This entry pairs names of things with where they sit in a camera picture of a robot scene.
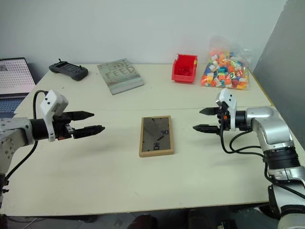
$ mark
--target book cover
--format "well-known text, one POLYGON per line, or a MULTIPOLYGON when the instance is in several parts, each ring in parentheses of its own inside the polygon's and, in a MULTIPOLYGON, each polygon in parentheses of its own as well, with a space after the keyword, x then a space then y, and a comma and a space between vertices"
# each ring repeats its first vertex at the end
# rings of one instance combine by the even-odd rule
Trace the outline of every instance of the book cover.
POLYGON ((101 63, 97 67, 112 94, 118 94, 144 85, 142 77, 126 58, 101 63))

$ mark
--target laptop keyboard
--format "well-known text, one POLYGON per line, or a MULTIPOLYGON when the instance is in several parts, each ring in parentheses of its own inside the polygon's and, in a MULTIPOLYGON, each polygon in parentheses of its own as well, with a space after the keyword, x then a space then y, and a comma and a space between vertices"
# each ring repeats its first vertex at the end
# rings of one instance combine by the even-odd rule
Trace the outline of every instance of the laptop keyboard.
POLYGON ((0 100, 0 113, 14 113, 22 99, 0 100))

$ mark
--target plastic bag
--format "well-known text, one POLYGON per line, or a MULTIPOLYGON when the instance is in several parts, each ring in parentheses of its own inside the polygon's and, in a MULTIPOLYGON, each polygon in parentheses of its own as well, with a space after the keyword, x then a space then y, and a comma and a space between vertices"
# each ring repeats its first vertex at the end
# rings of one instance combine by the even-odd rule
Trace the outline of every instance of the plastic bag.
POLYGON ((202 86, 248 89, 249 61, 248 50, 242 50, 225 38, 212 38, 208 64, 201 79, 202 86))

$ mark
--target remote controller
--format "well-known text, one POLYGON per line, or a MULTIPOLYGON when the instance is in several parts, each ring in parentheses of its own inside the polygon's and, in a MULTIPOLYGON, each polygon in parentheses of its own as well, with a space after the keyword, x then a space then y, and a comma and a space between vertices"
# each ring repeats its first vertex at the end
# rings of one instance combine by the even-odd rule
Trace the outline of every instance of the remote controller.
POLYGON ((79 81, 88 75, 88 70, 82 66, 76 66, 66 61, 59 59, 58 63, 49 66, 49 69, 53 73, 62 73, 68 75, 72 79, 79 81))

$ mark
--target wooden frame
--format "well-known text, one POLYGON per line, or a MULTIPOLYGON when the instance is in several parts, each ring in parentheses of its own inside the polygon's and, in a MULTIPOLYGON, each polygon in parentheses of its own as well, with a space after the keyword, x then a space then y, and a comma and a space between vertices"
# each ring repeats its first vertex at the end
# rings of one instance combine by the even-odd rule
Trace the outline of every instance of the wooden frame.
POLYGON ((140 157, 147 157, 147 156, 162 156, 162 155, 170 155, 174 154, 173 152, 173 130, 172 130, 172 120, 171 116, 156 116, 156 117, 143 117, 142 118, 142 124, 141 124, 141 137, 140 137, 140 150, 139 150, 139 156, 140 157), (170 149, 165 150, 154 150, 154 151, 144 151, 142 152, 142 146, 143 146, 143 129, 144 129, 144 119, 145 118, 168 118, 168 124, 169 124, 169 136, 170 136, 170 149))

